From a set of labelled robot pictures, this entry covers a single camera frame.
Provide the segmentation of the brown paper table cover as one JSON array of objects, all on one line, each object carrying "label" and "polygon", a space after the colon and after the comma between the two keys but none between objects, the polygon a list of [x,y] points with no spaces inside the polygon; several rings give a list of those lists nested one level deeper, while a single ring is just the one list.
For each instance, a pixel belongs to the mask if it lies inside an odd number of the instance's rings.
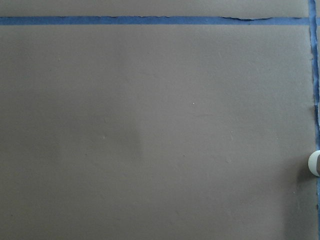
[{"label": "brown paper table cover", "polygon": [[317,0],[3,0],[3,240],[317,240]]}]

